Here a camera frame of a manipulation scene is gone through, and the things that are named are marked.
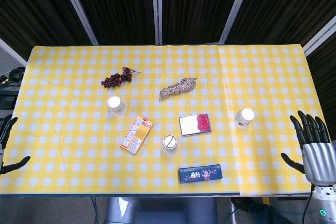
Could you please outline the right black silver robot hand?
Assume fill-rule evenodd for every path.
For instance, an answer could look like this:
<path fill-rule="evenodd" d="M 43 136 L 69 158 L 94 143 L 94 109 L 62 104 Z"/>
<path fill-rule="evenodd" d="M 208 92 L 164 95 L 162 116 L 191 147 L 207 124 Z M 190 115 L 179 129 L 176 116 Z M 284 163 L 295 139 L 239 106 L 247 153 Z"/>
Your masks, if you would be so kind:
<path fill-rule="evenodd" d="M 335 147 L 332 144 L 325 123 L 298 111 L 299 122 L 293 115 L 290 120 L 296 130 L 303 164 L 294 162 L 286 153 L 281 153 L 287 165 L 304 174 L 316 186 L 335 185 Z"/>

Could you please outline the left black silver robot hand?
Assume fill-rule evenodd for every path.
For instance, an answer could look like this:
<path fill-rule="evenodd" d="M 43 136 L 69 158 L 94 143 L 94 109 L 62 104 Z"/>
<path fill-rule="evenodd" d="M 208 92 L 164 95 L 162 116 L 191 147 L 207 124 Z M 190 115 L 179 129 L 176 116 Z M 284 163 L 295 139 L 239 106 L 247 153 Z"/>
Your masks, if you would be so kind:
<path fill-rule="evenodd" d="M 15 164 L 4 165 L 3 162 L 4 151 L 9 140 L 10 132 L 17 120 L 18 118 L 13 118 L 11 114 L 5 116 L 4 118 L 1 118 L 1 175 L 20 169 L 21 167 L 25 166 L 30 160 L 30 156 L 26 156 L 20 162 Z"/>

